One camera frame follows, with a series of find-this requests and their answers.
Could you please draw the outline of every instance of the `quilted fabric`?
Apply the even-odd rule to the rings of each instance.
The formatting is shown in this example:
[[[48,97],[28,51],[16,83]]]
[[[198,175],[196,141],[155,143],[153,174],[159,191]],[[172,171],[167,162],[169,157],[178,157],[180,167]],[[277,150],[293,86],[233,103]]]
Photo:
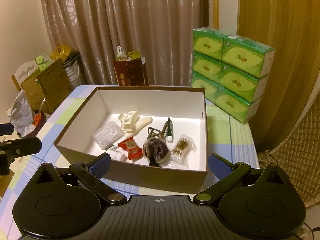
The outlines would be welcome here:
[[[287,138],[269,154],[258,155],[259,163],[276,163],[287,172],[305,206],[320,201],[320,93],[305,117]]]

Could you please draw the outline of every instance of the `curtain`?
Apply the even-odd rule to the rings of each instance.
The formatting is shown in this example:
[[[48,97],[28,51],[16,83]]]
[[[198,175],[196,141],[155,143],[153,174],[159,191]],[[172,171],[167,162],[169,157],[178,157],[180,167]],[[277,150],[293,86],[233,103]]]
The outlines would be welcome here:
[[[52,47],[79,50],[89,84],[116,84],[112,61],[121,46],[145,57],[149,84],[190,85],[200,0],[41,1]]]
[[[239,0],[239,35],[276,49],[268,84],[249,121],[257,151],[290,133],[320,68],[320,0]]]

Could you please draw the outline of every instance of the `yellow plastic bag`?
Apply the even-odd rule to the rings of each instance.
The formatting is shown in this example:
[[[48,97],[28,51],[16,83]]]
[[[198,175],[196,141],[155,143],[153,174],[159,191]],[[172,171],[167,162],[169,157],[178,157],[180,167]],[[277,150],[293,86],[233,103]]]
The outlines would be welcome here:
[[[51,53],[50,53],[50,58],[54,60],[58,60],[61,58],[62,63],[64,63],[67,59],[67,57],[71,53],[71,48],[68,45],[60,45],[56,47]]]

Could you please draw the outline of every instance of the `checkered tablecloth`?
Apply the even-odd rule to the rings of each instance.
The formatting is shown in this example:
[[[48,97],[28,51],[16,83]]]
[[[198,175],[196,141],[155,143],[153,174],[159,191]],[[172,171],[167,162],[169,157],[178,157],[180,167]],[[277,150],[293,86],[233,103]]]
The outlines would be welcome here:
[[[68,167],[68,161],[53,146],[63,127],[75,111],[97,86],[77,87],[58,107],[46,122],[37,137],[42,141],[42,149],[38,154],[20,158],[19,168],[0,203],[0,240],[16,240],[21,234],[12,218],[12,206],[17,197],[44,162],[50,162],[55,167]],[[248,163],[252,168],[258,168],[258,160],[253,144],[249,125],[241,124],[229,114],[207,101],[207,124],[209,152],[215,152],[227,160],[236,163]],[[102,179],[103,182],[119,190],[129,197],[133,195],[176,195],[177,192],[166,192],[143,188],[115,181]],[[217,179],[208,173],[205,185],[209,186]]]

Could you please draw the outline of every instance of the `white bucket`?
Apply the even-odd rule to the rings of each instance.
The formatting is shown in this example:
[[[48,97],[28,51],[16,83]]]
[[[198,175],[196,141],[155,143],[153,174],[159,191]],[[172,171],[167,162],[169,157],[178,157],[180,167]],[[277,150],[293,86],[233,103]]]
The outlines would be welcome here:
[[[75,61],[73,63],[73,65],[66,67],[64,70],[70,80],[70,83],[71,83],[73,89],[75,89],[77,86],[82,85],[78,61]]]

